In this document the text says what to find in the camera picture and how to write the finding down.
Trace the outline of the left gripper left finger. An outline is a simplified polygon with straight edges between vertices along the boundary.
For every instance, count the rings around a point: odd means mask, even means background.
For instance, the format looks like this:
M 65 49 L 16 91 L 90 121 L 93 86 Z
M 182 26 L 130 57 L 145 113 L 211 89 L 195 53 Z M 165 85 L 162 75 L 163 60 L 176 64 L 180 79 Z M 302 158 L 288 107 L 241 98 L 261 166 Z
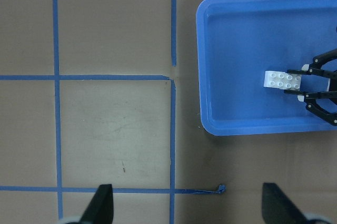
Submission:
M 66 217 L 59 223 L 111 224 L 114 219 L 112 184 L 99 185 L 81 216 Z

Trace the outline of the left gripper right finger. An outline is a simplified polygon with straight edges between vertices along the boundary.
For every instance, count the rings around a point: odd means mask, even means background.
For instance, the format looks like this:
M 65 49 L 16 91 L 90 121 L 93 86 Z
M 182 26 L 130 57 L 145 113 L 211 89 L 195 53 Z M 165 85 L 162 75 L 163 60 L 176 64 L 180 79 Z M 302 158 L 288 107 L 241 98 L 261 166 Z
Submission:
M 262 218 L 264 223 L 333 223 L 327 217 L 303 213 L 273 182 L 262 186 Z

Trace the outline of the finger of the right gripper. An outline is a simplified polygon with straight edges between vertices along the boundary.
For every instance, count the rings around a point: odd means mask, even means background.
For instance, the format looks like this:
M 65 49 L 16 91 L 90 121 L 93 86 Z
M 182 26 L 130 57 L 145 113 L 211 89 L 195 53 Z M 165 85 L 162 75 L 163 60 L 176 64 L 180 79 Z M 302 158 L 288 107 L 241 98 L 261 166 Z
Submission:
M 323 91 L 323 92 L 302 92 L 296 90 L 284 90 L 285 94 L 297 95 L 303 98 L 303 102 L 306 103 L 306 110 L 316 115 L 320 119 L 326 121 L 332 126 L 336 126 L 336 112 L 332 113 L 323 109 L 316 101 L 318 99 L 328 99 L 332 101 L 336 99 L 336 91 Z
M 322 69 L 323 65 L 333 60 L 336 60 L 336 49 L 313 57 L 313 62 L 309 64 L 308 68 L 306 68 L 305 70 L 288 69 L 286 72 L 288 74 L 315 75 L 327 79 L 336 80 L 336 72 Z

